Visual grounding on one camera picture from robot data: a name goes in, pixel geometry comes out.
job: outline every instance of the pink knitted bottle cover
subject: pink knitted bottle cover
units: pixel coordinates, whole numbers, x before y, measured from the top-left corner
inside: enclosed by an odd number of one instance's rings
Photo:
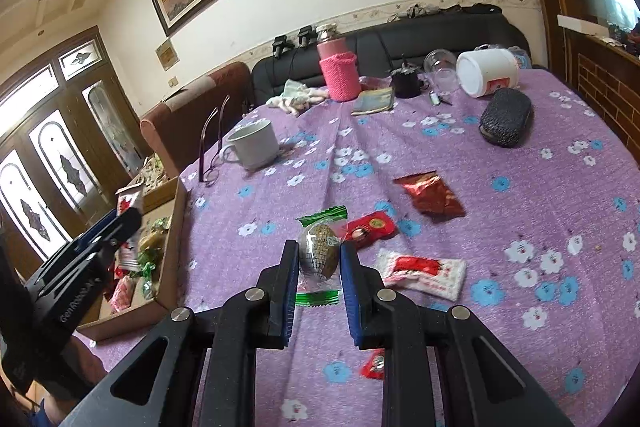
[[[355,54],[338,53],[320,60],[320,69],[329,88],[329,95],[337,102],[353,100],[360,94],[360,82]]]

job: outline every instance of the mug handle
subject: mug handle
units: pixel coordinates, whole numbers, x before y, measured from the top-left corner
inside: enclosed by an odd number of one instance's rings
[[[220,154],[218,156],[220,156],[220,159],[224,162],[224,163],[240,163],[239,159],[236,160],[232,160],[230,158],[228,158],[226,156],[226,152],[229,149],[233,149],[234,152],[236,152],[236,147],[230,143],[229,145],[225,145],[222,149],[220,149]]]

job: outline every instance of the tablecloth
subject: tablecloth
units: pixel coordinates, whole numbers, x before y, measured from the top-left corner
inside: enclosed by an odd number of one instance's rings
[[[223,304],[277,264],[298,216],[334,204],[351,218],[384,210],[396,237],[379,248],[465,259],[459,302],[511,350],[578,427],[596,426],[640,361],[640,172],[605,123],[543,70],[522,71],[534,107],[514,149],[485,142],[478,121],[488,100],[459,91],[453,106],[428,97],[351,116],[327,101],[299,118],[259,107],[239,124],[273,122],[288,152],[258,172],[221,168],[211,187],[196,164],[180,246],[180,299],[195,311]],[[392,180],[437,170],[467,215],[434,222]],[[420,305],[451,302],[411,292]],[[107,369],[140,333],[95,346]],[[353,346],[344,303],[297,308],[289,347],[259,351],[256,425],[378,427],[382,382],[359,375],[369,353]]]

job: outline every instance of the brown sofa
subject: brown sofa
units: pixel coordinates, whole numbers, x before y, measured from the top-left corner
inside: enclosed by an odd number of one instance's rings
[[[251,73],[244,62],[233,62],[203,74],[151,109],[140,120],[140,131],[158,153],[170,177],[177,176],[198,158],[200,133],[207,117],[226,95],[222,133],[242,119],[252,97]],[[209,125],[205,150],[218,139],[218,121]]]

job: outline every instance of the black leather sofa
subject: black leather sofa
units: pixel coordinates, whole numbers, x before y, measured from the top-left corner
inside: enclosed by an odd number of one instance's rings
[[[400,65],[402,57],[421,66],[424,57],[438,48],[457,56],[482,44],[501,44],[519,46],[530,54],[522,32],[511,25],[499,7],[487,4],[456,6],[434,15],[369,26],[344,36],[358,55],[358,71],[367,76],[387,76]],[[287,51],[278,59],[263,58],[254,66],[255,105],[281,94],[288,78],[308,87],[324,86],[314,44]]]

